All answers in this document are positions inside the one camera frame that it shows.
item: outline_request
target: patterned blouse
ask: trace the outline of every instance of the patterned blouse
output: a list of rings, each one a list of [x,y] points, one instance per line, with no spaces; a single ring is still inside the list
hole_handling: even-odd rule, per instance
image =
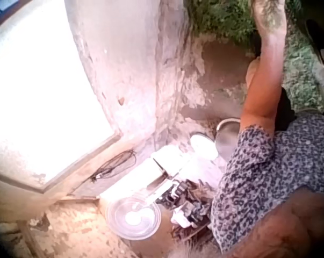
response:
[[[212,229],[223,253],[301,187],[324,193],[324,116],[300,113],[271,137],[257,125],[240,133],[212,205]]]

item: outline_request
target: metal bowl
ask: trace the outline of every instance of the metal bowl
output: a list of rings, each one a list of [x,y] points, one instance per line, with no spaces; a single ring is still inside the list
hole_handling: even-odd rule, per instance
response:
[[[233,154],[237,142],[241,120],[237,118],[227,118],[217,126],[215,136],[215,147],[219,155],[228,162]]]

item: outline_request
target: black wire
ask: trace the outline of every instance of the black wire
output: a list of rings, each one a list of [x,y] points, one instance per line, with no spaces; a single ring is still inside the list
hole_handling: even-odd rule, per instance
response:
[[[119,175],[126,169],[133,167],[136,164],[136,156],[135,155],[136,155],[136,153],[132,149],[120,153],[119,155],[115,156],[114,158],[112,158],[111,160],[105,162],[102,166],[100,166],[96,170],[96,172],[90,177],[91,181],[93,181],[95,183],[98,179],[111,178],[111,177]],[[115,170],[120,165],[124,164],[126,161],[128,161],[132,157],[134,157],[134,163],[132,165],[130,165],[129,167],[125,168],[122,171],[116,172],[114,174],[112,173],[113,170]]]

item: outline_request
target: vegetation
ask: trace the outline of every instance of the vegetation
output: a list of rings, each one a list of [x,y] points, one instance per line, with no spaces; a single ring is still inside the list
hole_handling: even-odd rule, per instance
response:
[[[256,29],[251,15],[250,0],[186,0],[186,6],[195,35],[214,33],[229,38],[236,44],[249,47],[249,38]],[[324,101],[319,93],[312,68],[316,57],[309,40],[296,26],[301,13],[301,0],[286,0],[288,35],[284,88],[293,108],[318,108],[323,110]]]

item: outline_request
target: hand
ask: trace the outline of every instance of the hand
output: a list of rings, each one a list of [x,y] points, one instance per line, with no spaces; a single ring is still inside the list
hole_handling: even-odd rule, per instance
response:
[[[285,0],[252,0],[255,23],[262,39],[285,37]]]

